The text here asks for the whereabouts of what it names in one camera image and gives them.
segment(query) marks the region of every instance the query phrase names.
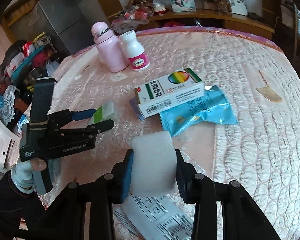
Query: metal screw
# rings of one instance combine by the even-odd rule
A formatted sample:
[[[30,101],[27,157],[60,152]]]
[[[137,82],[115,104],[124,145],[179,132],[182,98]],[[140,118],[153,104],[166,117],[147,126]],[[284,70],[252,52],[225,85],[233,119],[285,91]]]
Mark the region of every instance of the metal screw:
[[[114,177],[114,176],[113,176],[112,173],[107,173],[107,174],[104,175],[104,178],[105,178],[106,180],[112,179],[113,177]]]
[[[231,181],[231,186],[232,187],[240,187],[240,183],[236,180]]]
[[[74,189],[74,188],[76,188],[77,187],[77,183],[76,182],[70,182],[69,184],[68,184],[68,188],[70,188],[70,189]]]
[[[194,175],[194,177],[195,177],[196,179],[203,179],[203,178],[204,178],[204,175],[203,175],[202,173],[196,173],[196,174]]]

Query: black sleeve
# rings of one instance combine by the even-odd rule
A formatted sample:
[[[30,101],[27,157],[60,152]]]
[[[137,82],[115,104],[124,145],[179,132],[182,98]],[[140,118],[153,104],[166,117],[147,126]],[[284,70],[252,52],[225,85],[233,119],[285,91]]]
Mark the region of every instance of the black sleeve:
[[[11,180],[11,171],[7,171],[0,180],[0,221],[18,228],[24,218],[28,229],[34,226],[45,209],[35,192],[24,194]],[[0,232],[0,239],[10,240],[14,236]]]

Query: hand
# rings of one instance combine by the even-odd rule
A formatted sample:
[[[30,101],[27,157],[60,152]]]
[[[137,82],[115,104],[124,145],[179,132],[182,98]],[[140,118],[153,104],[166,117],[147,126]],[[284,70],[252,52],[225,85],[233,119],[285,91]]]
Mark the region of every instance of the hand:
[[[34,190],[32,171],[43,171],[46,167],[46,162],[39,158],[17,163],[12,168],[11,179],[21,192],[30,194]]]

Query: white lace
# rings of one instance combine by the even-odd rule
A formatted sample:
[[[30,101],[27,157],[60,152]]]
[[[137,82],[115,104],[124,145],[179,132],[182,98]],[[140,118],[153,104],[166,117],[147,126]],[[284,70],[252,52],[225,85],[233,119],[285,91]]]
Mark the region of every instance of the white lace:
[[[15,91],[18,90],[14,85],[10,85],[7,87],[4,92],[2,98],[4,101],[4,105],[0,108],[0,117],[5,126],[8,125],[13,119],[14,116],[14,99],[15,99]]]

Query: pink label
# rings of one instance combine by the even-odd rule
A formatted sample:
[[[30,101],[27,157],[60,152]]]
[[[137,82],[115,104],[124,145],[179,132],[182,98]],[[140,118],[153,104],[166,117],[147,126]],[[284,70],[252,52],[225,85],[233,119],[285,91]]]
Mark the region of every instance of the pink label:
[[[142,53],[136,57],[128,58],[128,60],[133,69],[143,68],[149,63],[145,53]]]

